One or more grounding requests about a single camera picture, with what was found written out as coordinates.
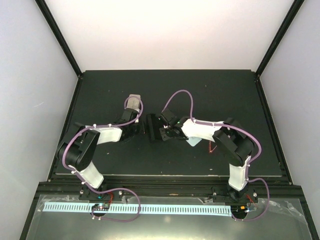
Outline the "grey glasses case green lining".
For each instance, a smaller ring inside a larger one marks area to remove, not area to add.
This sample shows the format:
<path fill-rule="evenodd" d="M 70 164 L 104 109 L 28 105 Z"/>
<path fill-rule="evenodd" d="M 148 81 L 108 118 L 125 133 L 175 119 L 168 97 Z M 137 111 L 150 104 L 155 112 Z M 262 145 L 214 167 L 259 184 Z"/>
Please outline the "grey glasses case green lining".
<path fill-rule="evenodd" d="M 140 100 L 141 96 L 139 94 L 130 94 L 124 102 L 124 108 L 133 109 L 139 113 L 141 106 Z"/>

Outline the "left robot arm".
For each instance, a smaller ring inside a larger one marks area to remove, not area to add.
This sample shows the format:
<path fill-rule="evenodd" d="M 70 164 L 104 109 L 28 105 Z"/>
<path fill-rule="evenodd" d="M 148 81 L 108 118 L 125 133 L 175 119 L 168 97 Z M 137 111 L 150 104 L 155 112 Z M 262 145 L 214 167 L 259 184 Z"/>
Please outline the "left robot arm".
<path fill-rule="evenodd" d="M 104 127 L 85 126 L 75 123 L 59 143 L 55 157 L 63 162 L 72 174 L 79 174 L 83 182 L 90 185 L 89 193 L 97 200 L 108 192 L 103 175 L 93 163 L 97 145 L 123 142 L 144 132 L 144 124 L 139 121 L 142 110 L 126 108 L 121 118 Z"/>

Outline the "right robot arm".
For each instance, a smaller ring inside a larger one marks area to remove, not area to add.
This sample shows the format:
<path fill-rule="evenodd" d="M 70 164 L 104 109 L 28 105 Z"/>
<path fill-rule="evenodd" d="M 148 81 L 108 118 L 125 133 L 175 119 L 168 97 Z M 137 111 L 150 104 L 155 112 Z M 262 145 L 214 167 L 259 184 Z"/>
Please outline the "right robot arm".
<path fill-rule="evenodd" d="M 215 143 L 229 164 L 228 198 L 238 202 L 246 195 L 249 181 L 247 168 L 252 158 L 254 143 L 248 135 L 241 132 L 238 125 L 234 125 L 234 120 L 229 118 L 228 121 L 212 122 L 188 117 L 178 118 L 169 109 L 165 109 L 157 119 L 163 141 L 185 140 L 192 147 L 201 140 Z"/>

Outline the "red thin-frame glasses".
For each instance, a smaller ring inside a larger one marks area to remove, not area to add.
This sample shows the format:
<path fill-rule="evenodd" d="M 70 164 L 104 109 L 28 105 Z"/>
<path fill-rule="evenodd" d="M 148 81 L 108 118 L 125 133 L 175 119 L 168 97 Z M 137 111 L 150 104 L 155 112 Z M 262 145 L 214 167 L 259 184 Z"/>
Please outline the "red thin-frame glasses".
<path fill-rule="evenodd" d="M 210 154 L 212 154 L 215 151 L 216 148 L 217 148 L 217 144 L 215 142 L 213 142 L 213 141 L 209 141 L 208 152 Z"/>

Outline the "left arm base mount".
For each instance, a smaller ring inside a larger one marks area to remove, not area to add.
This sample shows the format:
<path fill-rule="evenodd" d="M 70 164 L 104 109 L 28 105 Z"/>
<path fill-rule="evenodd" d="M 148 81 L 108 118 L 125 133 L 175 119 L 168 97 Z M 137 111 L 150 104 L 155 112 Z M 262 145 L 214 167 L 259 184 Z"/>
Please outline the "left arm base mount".
<path fill-rule="evenodd" d="M 101 219 L 106 216 L 106 212 L 110 209 L 110 205 L 114 201 L 114 193 L 94 193 L 88 188 L 82 187 L 79 191 L 79 200 L 93 204 L 89 208 L 89 214 L 93 219 Z"/>

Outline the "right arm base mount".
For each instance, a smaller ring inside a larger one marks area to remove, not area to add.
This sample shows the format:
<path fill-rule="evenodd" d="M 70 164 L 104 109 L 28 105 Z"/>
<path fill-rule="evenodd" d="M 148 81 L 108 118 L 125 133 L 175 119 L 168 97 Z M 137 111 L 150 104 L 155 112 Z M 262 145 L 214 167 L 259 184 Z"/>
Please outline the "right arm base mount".
<path fill-rule="evenodd" d="M 244 220 L 249 212 L 258 208 L 256 192 L 248 184 L 241 191 L 229 185 L 213 187 L 212 199 L 214 203 L 224 203 L 230 206 L 231 214 L 240 220 Z"/>

